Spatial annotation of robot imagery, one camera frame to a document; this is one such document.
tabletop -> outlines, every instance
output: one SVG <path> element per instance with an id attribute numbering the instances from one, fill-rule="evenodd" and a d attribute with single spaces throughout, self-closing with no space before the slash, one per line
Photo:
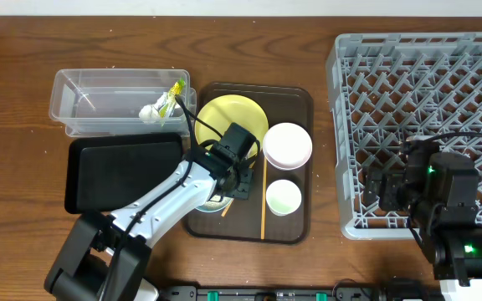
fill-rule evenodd
<path id="1" fill-rule="evenodd" d="M 191 237 L 178 223 L 153 250 L 163 286 L 331 287 L 342 278 L 435 285 L 414 241 L 343 237 L 325 61 L 341 33 L 482 31 L 482 18 L 0 17 L 0 300 L 54 299 L 44 278 L 73 226 L 68 146 L 48 117 L 60 69 L 185 69 L 213 81 L 301 87 L 314 99 L 310 233 L 295 246 Z"/>

white bowl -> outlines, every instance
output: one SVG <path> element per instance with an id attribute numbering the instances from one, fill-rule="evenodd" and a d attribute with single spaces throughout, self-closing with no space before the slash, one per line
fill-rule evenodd
<path id="1" fill-rule="evenodd" d="M 271 212 L 283 217 L 295 212 L 302 203 L 299 187 L 292 181 L 277 180 L 267 187 L 265 200 Z"/>
<path id="2" fill-rule="evenodd" d="M 267 161 L 282 171 L 303 166 L 311 156 L 310 135 L 302 127 L 281 123 L 270 128 L 264 137 L 263 151 Z"/>

green light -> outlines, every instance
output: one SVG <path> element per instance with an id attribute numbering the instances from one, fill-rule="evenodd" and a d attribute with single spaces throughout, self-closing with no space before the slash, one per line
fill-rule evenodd
<path id="1" fill-rule="evenodd" d="M 464 251 L 466 253 L 473 253 L 473 252 L 475 252 L 475 249 L 472 245 L 466 245 L 466 246 L 464 246 Z"/>

black baking pan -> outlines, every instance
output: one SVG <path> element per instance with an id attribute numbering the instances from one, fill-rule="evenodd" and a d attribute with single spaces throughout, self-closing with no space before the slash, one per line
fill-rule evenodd
<path id="1" fill-rule="evenodd" d="M 74 140 L 64 208 L 81 213 L 125 207 L 165 181 L 182 155 L 181 137 L 170 133 Z"/>
<path id="2" fill-rule="evenodd" d="M 302 126 L 313 139 L 313 99 L 303 89 L 246 84 L 212 83 L 200 94 L 198 108 L 219 96 L 238 94 L 255 101 L 267 115 L 269 128 L 282 122 Z M 267 165 L 267 185 L 286 179 L 301 190 L 303 202 L 295 212 L 277 217 L 269 207 L 265 214 L 265 235 L 261 239 L 263 166 L 260 154 L 254 164 L 254 175 L 248 200 L 233 200 L 225 217 L 222 210 L 205 213 L 194 210 L 184 218 L 184 226 L 195 237 L 231 239 L 250 242 L 296 244 L 305 238 L 310 227 L 312 159 L 293 171 L 281 171 Z"/>

transparent box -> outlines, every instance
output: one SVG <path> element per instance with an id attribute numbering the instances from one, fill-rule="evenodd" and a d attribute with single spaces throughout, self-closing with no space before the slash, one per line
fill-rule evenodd
<path id="1" fill-rule="evenodd" d="M 71 137 L 174 132 L 187 135 L 180 108 L 172 117 L 144 123 L 139 112 L 154 104 L 179 79 L 181 97 L 196 111 L 189 73 L 180 69 L 63 69 L 55 75 L 49 117 L 66 124 Z"/>

